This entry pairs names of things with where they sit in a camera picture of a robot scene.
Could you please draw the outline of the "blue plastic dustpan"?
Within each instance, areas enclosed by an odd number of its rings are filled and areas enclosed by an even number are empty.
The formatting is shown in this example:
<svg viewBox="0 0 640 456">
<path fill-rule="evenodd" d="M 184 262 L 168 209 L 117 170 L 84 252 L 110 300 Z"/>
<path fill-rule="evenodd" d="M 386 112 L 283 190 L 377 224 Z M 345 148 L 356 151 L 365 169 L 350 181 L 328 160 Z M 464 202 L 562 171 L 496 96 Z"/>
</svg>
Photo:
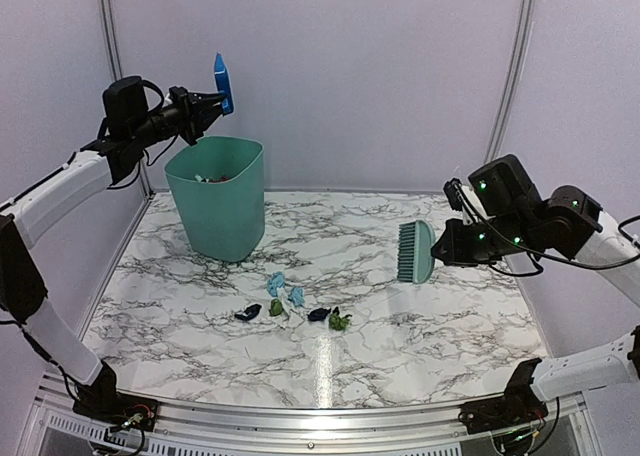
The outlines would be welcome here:
<svg viewBox="0 0 640 456">
<path fill-rule="evenodd" d="M 225 99 L 221 102 L 222 114 L 224 116 L 230 115 L 234 112 L 231 82 L 228 69 L 220 53 L 216 54 L 213 62 L 213 76 L 218 92 L 225 95 Z"/>
</svg>

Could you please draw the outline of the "green hand brush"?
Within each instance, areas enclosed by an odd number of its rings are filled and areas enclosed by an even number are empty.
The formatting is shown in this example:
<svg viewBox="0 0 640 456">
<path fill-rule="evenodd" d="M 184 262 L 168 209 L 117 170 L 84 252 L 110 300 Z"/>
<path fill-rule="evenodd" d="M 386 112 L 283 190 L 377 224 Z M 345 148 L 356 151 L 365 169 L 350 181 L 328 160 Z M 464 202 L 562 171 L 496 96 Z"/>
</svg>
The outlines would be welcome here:
<svg viewBox="0 0 640 456">
<path fill-rule="evenodd" d="M 435 232 L 422 220 L 399 226 L 397 252 L 397 280 L 403 283 L 423 284 L 432 275 L 435 259 L 431 248 Z"/>
</svg>

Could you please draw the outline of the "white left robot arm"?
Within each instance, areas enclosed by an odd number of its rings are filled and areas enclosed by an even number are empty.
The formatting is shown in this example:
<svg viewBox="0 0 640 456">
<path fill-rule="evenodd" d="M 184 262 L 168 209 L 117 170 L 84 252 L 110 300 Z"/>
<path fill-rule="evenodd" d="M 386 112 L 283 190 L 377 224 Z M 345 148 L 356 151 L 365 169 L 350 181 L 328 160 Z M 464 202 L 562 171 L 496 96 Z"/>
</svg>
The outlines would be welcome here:
<svg viewBox="0 0 640 456">
<path fill-rule="evenodd" d="M 89 349 L 53 306 L 33 249 L 63 218 L 102 192 L 127 187 L 148 148 L 179 137 L 195 144 L 234 110 L 230 89 L 191 92 L 174 86 L 150 106 L 158 87 L 139 77 L 103 93 L 96 138 L 41 181 L 1 205 L 1 308 L 35 352 L 72 383 L 74 409 L 106 421 L 127 415 L 135 402 L 117 390 L 117 376 Z"/>
</svg>

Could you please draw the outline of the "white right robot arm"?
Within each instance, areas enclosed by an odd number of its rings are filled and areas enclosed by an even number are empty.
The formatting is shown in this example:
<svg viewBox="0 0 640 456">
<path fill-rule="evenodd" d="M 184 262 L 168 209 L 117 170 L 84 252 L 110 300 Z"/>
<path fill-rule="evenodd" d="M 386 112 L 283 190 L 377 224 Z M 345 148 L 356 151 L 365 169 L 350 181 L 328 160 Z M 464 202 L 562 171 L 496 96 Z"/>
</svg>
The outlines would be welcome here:
<svg viewBox="0 0 640 456">
<path fill-rule="evenodd" d="M 639 301 L 639 243 L 624 232 L 601 205 L 582 190 L 565 185 L 540 198 L 531 183 L 490 184 L 480 179 L 465 187 L 458 179 L 444 186 L 451 208 L 463 213 L 449 219 L 431 248 L 432 260 L 446 266 L 492 266 L 503 257 L 527 254 L 540 260 L 596 274 L 631 302 Z M 518 364 L 503 393 L 463 405 L 460 418 L 477 432 L 493 423 L 515 424 L 547 415 L 548 402 L 585 390 L 639 381 L 639 331 L 581 352 L 532 358 Z"/>
</svg>

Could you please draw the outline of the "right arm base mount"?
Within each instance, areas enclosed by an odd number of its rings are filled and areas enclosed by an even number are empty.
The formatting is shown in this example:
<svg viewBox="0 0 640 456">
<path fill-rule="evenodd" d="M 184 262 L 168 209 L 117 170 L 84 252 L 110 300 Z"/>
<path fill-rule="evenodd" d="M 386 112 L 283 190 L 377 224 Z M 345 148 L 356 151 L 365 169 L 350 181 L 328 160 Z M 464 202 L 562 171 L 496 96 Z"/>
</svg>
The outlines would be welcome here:
<svg viewBox="0 0 640 456">
<path fill-rule="evenodd" d="M 470 401 L 460 407 L 458 421 L 468 434 L 497 431 L 538 421 L 548 416 L 545 403 L 519 396 L 501 395 Z"/>
</svg>

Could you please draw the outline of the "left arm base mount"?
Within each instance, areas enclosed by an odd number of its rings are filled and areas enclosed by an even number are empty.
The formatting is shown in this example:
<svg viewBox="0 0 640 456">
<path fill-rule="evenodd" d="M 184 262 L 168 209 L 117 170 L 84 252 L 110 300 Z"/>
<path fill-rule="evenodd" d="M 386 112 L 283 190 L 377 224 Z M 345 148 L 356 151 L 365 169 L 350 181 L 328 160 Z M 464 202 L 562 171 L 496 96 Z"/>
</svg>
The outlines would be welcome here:
<svg viewBox="0 0 640 456">
<path fill-rule="evenodd" d="M 108 423 L 117 429 L 154 429 L 159 409 L 155 399 L 121 392 L 92 396 L 80 392 L 75 397 L 73 411 L 76 414 Z"/>
</svg>

